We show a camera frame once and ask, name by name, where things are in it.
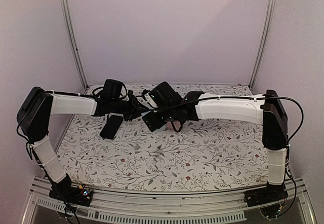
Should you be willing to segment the pink phone case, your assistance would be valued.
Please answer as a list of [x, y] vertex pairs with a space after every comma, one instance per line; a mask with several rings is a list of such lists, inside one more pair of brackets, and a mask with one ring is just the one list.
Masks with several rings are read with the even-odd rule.
[[166, 128], [170, 131], [180, 132], [182, 130], [182, 124], [179, 121], [167, 122]]

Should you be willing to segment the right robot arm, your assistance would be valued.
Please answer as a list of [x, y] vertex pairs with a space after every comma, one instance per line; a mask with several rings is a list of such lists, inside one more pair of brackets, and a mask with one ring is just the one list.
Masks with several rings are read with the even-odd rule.
[[181, 97], [167, 82], [142, 97], [151, 110], [143, 121], [151, 132], [171, 123], [179, 131], [187, 121], [225, 119], [262, 125], [262, 143], [268, 153], [268, 186], [262, 198], [272, 202], [281, 194], [285, 179], [288, 148], [288, 116], [277, 93], [267, 90], [264, 95], [224, 96], [202, 91], [190, 91]]

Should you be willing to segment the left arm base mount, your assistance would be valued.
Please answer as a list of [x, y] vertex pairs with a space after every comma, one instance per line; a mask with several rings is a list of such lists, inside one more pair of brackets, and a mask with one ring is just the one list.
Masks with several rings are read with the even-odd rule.
[[49, 193], [52, 199], [66, 201], [69, 204], [90, 207], [93, 190], [84, 184], [72, 186], [69, 182], [54, 183]]

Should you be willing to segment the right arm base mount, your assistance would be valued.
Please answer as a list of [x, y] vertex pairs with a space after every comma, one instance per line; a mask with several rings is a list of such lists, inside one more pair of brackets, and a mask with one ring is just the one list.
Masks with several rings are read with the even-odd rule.
[[288, 193], [284, 183], [281, 185], [267, 183], [264, 188], [244, 192], [244, 202], [247, 203], [248, 207], [275, 202], [274, 205], [260, 208], [261, 214], [267, 219], [274, 219], [280, 215], [284, 205], [287, 203], [287, 197]]

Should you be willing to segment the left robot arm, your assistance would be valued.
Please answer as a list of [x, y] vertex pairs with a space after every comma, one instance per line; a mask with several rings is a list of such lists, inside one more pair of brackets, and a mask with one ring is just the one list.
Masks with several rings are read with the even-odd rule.
[[31, 145], [32, 153], [40, 161], [48, 178], [57, 183], [55, 191], [65, 201], [75, 197], [75, 189], [67, 182], [67, 173], [61, 167], [49, 139], [49, 122], [53, 115], [86, 115], [102, 117], [120, 114], [130, 121], [141, 116], [136, 97], [107, 101], [91, 95], [45, 91], [33, 87], [17, 113], [17, 134]]

